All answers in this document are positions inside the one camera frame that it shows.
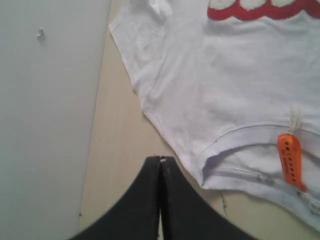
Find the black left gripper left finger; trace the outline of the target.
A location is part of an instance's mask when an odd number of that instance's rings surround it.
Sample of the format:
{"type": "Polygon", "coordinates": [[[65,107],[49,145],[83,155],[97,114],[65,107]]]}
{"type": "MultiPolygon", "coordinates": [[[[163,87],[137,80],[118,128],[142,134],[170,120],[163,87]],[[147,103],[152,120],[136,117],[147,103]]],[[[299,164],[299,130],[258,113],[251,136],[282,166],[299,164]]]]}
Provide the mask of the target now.
{"type": "Polygon", "coordinates": [[[157,240],[160,173],[160,157],[147,157],[123,196],[101,218],[72,239],[157,240]]]}

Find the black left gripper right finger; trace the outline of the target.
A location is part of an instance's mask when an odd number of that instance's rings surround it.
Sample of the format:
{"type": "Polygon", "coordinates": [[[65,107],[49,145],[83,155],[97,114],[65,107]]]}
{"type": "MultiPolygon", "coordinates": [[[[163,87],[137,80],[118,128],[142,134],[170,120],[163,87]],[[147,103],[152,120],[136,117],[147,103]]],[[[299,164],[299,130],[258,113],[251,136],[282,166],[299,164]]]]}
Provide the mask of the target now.
{"type": "Polygon", "coordinates": [[[171,156],[160,157],[159,204],[165,240],[253,240],[222,217],[187,181],[171,156]]]}

